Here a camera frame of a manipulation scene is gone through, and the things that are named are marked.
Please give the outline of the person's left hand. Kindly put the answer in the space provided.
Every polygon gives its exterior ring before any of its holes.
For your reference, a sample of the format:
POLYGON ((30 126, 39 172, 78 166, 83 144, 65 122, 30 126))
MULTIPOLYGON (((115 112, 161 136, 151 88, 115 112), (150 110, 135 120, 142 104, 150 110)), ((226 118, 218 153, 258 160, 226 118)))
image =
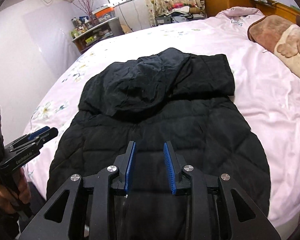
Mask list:
POLYGON ((0 184, 0 208, 8 214, 16 213, 12 206, 12 202, 15 201, 15 198, 18 198, 24 204, 28 204, 31 200, 30 187, 23 168, 19 169, 18 190, 19 193, 10 193, 8 188, 0 184))

